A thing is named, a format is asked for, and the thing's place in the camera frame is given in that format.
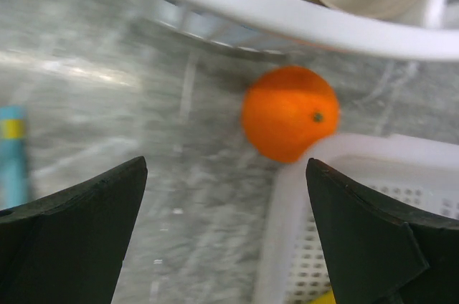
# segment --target yellow stripe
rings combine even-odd
[[[333,293],[330,291],[319,299],[313,300],[311,304],[336,304],[336,301]]]
[[[19,119],[2,121],[3,138],[20,139],[24,137],[24,122]]]

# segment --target orange fruit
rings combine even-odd
[[[283,163],[297,161],[317,140],[334,133],[339,102],[319,75],[299,66],[264,74],[248,90],[242,127],[264,156]]]

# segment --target white dish rack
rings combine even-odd
[[[179,33],[254,52],[301,52],[312,45],[397,59],[459,60],[459,30],[446,29],[458,22],[459,0],[422,0],[397,23],[302,0],[130,1],[146,18]]]
[[[459,146],[400,135],[319,141],[276,178],[254,304],[304,304],[331,289],[306,186],[309,158],[397,200],[459,219]]]

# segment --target gray marble surface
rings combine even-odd
[[[239,116],[266,70],[323,75],[341,130],[459,143],[457,65],[227,51],[139,19],[124,0],[0,4],[0,104],[27,107],[36,195],[147,159],[116,304],[250,302],[279,165],[247,143]]]

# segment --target blue tube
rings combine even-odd
[[[24,110],[21,107],[0,108],[1,179],[7,209],[26,204],[29,201],[24,118]]]

